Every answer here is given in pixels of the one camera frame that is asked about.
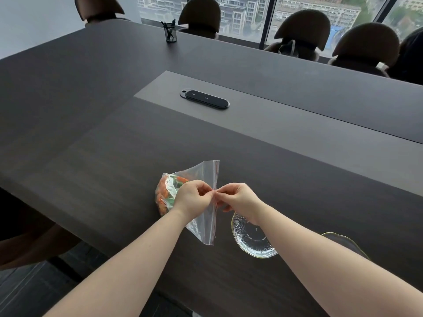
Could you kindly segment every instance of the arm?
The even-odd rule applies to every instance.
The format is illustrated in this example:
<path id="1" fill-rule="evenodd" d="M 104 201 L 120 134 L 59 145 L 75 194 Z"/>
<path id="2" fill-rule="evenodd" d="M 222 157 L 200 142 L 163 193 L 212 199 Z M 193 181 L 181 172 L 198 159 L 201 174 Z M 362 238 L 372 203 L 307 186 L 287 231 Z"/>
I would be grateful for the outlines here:
<path id="1" fill-rule="evenodd" d="M 196 180 L 178 191 L 173 209 L 59 301 L 45 317 L 138 317 L 183 228 L 213 191 Z"/>
<path id="2" fill-rule="evenodd" d="M 245 184 L 216 199 L 259 225 L 300 282 L 331 317 L 423 315 L 423 294 L 353 251 L 304 228 L 263 203 Z"/>

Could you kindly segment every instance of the left hand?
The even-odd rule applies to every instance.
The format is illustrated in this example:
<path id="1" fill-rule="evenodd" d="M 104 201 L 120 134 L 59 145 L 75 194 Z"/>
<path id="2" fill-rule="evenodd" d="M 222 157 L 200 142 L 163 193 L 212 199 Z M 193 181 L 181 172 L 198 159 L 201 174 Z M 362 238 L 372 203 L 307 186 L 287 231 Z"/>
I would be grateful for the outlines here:
<path id="1" fill-rule="evenodd" d="M 188 181 L 179 188 L 171 211 L 181 212 L 188 224 L 203 213 L 212 198 L 213 189 L 207 183 L 201 180 Z"/>

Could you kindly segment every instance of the floor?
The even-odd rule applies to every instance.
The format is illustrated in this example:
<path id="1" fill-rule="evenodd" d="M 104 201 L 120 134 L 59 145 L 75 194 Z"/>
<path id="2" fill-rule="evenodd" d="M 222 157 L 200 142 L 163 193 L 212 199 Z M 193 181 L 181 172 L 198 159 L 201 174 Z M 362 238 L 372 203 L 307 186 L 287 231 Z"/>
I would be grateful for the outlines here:
<path id="1" fill-rule="evenodd" d="M 108 258 L 84 242 L 61 255 L 82 277 L 87 277 Z M 48 262 L 0 271 L 0 317 L 41 317 L 76 282 Z M 153 292 L 140 317 L 188 317 L 192 313 Z"/>

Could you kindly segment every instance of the clear glass dish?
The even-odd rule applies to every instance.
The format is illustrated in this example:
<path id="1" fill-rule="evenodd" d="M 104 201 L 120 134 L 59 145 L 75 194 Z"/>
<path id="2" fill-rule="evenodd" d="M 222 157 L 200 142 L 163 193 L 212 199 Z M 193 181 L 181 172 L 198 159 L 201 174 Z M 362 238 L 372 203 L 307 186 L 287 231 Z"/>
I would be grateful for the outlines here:
<path id="1" fill-rule="evenodd" d="M 236 243 L 247 254 L 256 258 L 269 258 L 278 254 L 263 230 L 238 213 L 232 217 L 231 228 Z"/>

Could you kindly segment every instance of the conference table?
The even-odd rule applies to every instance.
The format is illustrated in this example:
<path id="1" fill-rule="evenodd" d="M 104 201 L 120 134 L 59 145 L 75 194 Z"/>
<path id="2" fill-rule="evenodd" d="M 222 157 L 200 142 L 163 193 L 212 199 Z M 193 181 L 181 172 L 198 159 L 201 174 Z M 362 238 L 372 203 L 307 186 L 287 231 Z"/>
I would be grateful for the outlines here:
<path id="1" fill-rule="evenodd" d="M 106 255 L 160 218 L 162 173 L 220 160 L 217 186 L 246 182 L 423 290 L 423 87 L 184 33 L 167 44 L 126 20 L 5 58 L 0 75 L 0 186 Z M 204 317 L 326 316 L 280 256 L 238 247 L 231 217 L 218 212 L 214 245 L 184 229 L 157 289 Z"/>

